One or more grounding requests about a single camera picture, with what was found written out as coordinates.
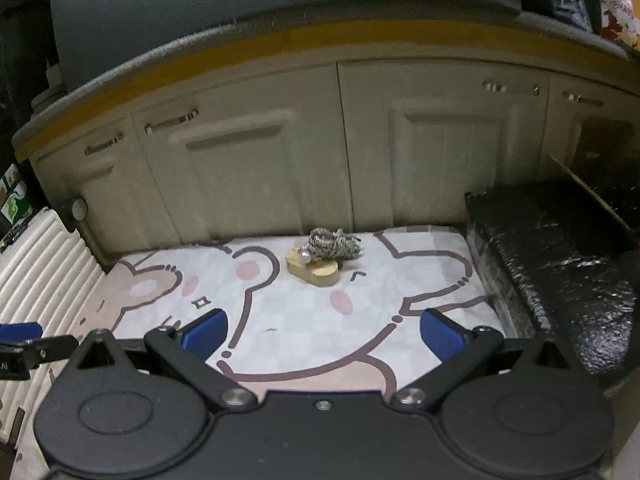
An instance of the wooden block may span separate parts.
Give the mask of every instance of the wooden block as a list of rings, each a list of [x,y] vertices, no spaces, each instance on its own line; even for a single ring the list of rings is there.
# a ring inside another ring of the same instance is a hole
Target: wooden block
[[[287,251],[285,260],[291,274],[315,286],[331,286],[338,282],[338,262],[334,260],[305,265],[300,261],[297,249]]]

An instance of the white radiator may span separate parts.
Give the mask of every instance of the white radiator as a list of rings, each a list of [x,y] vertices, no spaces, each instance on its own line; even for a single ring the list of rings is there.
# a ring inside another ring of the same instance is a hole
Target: white radiator
[[[37,321],[43,336],[65,334],[103,277],[78,232],[69,233],[55,211],[44,209],[0,254],[0,323]],[[31,372],[31,381],[0,381],[0,441],[9,440],[19,408],[25,411],[21,436],[49,380],[46,365]]]

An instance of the pink cheek print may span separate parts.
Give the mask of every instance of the pink cheek print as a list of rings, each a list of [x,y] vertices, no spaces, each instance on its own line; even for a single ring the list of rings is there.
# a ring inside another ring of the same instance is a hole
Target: pink cheek print
[[[245,282],[257,278],[259,274],[260,265],[255,260],[242,262],[236,267],[236,276]]]
[[[191,276],[185,283],[184,283],[184,287],[182,288],[182,297],[186,298],[187,296],[190,296],[191,294],[193,294],[196,291],[196,288],[198,288],[198,277],[197,276]]]
[[[344,316],[350,316],[353,314],[353,301],[349,295],[342,290],[334,290],[329,295],[329,300],[331,301],[331,306],[340,314]]]

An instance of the metal screw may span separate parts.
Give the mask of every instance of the metal screw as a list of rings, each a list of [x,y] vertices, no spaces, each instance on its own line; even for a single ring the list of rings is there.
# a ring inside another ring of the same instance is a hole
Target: metal screw
[[[427,394],[420,388],[405,388],[396,393],[396,399],[407,406],[419,406],[427,398]]]
[[[333,405],[330,400],[318,400],[318,402],[316,402],[314,406],[321,412],[328,412]]]
[[[227,406],[238,408],[239,406],[251,404],[255,397],[254,394],[244,388],[231,388],[223,392],[220,398]]]

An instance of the gray countertop edge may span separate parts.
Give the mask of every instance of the gray countertop edge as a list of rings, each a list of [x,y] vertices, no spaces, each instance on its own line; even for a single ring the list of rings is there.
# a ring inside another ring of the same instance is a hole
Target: gray countertop edge
[[[345,20],[372,19],[424,19],[455,20],[476,22],[486,25],[540,32],[556,38],[575,41],[578,44],[596,48],[606,54],[623,60],[640,59],[630,49],[614,44],[594,34],[565,25],[546,16],[531,12],[512,14],[503,9],[470,9],[468,7],[441,4],[363,4],[343,7],[317,7],[291,9],[244,22],[222,25],[195,34],[190,34],[171,43],[159,46],[137,56],[126,63],[103,73],[75,91],[53,103],[50,107],[34,116],[13,136],[12,144],[17,150],[25,142],[36,136],[48,124],[62,117],[73,106],[87,102],[103,91],[113,88],[133,75],[149,70],[169,60],[188,56],[194,52],[207,50],[214,46],[232,41],[254,38],[288,28],[317,25],[319,23]]]

